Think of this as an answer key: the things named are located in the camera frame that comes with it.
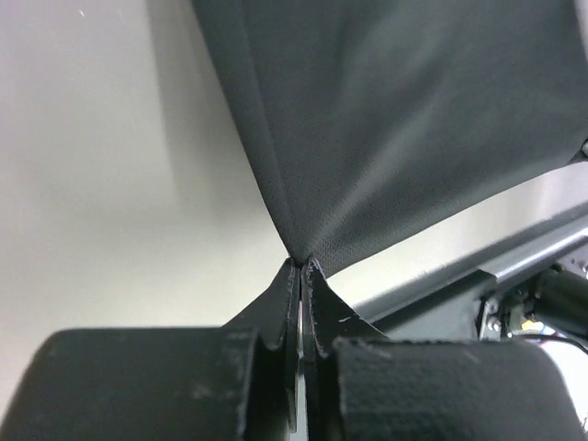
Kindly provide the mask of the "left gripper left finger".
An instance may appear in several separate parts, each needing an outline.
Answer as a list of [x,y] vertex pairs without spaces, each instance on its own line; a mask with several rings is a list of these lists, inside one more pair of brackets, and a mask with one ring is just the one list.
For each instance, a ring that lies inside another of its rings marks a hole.
[[255,333],[245,406],[247,435],[297,431],[300,293],[300,268],[289,258],[268,288],[223,325]]

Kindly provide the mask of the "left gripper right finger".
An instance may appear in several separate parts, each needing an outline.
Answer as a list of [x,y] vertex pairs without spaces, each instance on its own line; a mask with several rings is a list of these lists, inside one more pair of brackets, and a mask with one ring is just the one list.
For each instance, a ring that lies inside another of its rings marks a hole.
[[365,321],[329,287],[318,260],[309,260],[300,276],[308,438],[343,440],[334,344],[341,338],[385,340],[387,336]]

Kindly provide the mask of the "black t-shirt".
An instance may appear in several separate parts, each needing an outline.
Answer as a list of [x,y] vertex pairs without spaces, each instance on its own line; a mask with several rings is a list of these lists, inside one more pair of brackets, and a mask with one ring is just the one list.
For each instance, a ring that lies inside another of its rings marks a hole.
[[197,1],[289,255],[327,275],[568,164],[587,138],[572,1]]

